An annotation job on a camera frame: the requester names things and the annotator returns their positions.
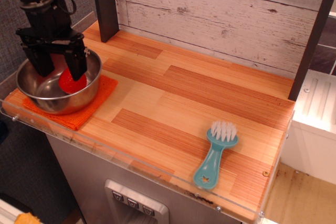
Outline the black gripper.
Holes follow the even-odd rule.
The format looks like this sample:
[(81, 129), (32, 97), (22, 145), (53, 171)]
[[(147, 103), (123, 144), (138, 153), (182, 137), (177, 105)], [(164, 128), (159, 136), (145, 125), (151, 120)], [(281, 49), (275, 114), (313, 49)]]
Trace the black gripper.
[(23, 8), (30, 26), (19, 28), (16, 34), (36, 72), (46, 77), (55, 69), (50, 53), (65, 51), (65, 61), (74, 81), (87, 71), (84, 35), (71, 28), (70, 15), (58, 6)]

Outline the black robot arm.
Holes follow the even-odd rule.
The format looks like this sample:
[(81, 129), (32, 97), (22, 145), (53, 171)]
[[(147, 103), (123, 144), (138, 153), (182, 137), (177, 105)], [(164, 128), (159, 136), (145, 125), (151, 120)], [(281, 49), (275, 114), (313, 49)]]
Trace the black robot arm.
[(87, 71), (88, 49), (83, 43), (84, 35), (71, 27), (70, 16), (77, 10), (68, 10), (65, 0), (20, 0), (30, 26), (19, 28), (26, 57), (42, 76), (48, 76), (55, 66), (51, 55), (63, 55), (73, 80), (79, 80)]

